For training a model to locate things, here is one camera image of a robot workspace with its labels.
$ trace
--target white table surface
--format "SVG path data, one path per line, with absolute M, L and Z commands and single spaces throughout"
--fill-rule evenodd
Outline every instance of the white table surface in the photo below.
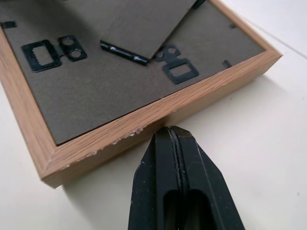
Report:
M 284 57 L 185 120 L 222 171 L 247 230 L 307 229 L 307 3 L 225 0 Z M 0 86 L 0 229 L 125 230 L 148 143 L 70 185 L 40 182 Z

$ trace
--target wooden picture frame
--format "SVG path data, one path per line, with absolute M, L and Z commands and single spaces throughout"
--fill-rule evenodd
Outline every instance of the wooden picture frame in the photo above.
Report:
M 219 0 L 210 0 L 265 52 L 89 133 L 56 146 L 17 60 L 0 31 L 0 78 L 39 177 L 56 188 L 265 73 L 282 55 Z

